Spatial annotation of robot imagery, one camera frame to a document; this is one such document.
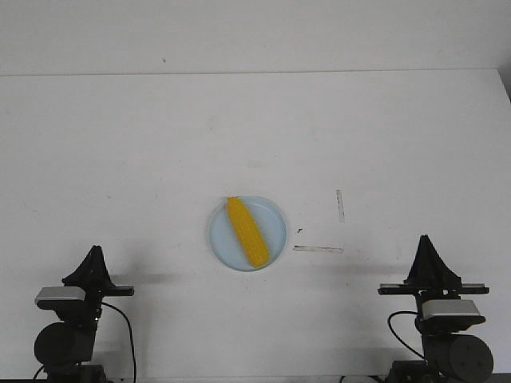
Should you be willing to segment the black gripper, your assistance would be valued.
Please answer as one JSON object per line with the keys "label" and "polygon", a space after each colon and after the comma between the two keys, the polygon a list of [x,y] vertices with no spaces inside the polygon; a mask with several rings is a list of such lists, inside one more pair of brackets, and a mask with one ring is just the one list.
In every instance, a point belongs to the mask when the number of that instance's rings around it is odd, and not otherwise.
{"label": "black gripper", "polygon": [[[97,251],[97,281],[100,286],[88,285],[94,271],[94,259]],[[62,280],[64,286],[80,286],[85,292],[85,298],[80,309],[80,319],[99,319],[102,303],[109,297],[130,297],[134,295],[134,286],[116,286],[112,282],[105,264],[101,246],[92,246],[81,264]]]}
{"label": "black gripper", "polygon": [[[429,281],[431,286],[458,286],[458,287],[426,287],[407,284],[422,284],[425,280],[423,263],[429,262]],[[430,299],[456,299],[461,295],[488,294],[489,288],[484,283],[462,283],[461,278],[455,274],[442,260],[428,235],[422,235],[414,261],[410,268],[405,284],[382,283],[378,288],[379,295],[412,295],[418,300]]]}

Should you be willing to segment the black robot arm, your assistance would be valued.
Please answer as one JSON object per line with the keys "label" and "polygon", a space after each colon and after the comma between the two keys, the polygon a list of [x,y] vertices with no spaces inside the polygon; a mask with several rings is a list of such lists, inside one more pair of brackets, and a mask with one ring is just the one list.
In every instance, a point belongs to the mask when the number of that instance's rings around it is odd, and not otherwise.
{"label": "black robot arm", "polygon": [[488,345],[465,332],[485,322],[475,303],[463,296],[483,295],[483,283],[464,283],[441,259],[428,235],[422,235],[407,278],[398,284],[381,284],[380,295],[411,295],[415,311],[396,311],[387,318],[393,335],[392,319],[401,314],[414,316],[421,336],[422,352],[396,339],[418,356],[413,361],[394,361],[386,382],[487,382],[494,359]]}
{"label": "black robot arm", "polygon": [[133,286],[117,286],[109,275],[99,245],[89,250],[77,269],[61,280],[60,286],[40,289],[34,303],[41,310],[53,311],[58,321],[47,325],[34,341],[34,356],[48,382],[108,382],[103,365],[91,363],[102,309],[119,313],[126,322],[137,380],[137,360],[133,327],[118,307],[104,302],[109,297],[132,297]]}

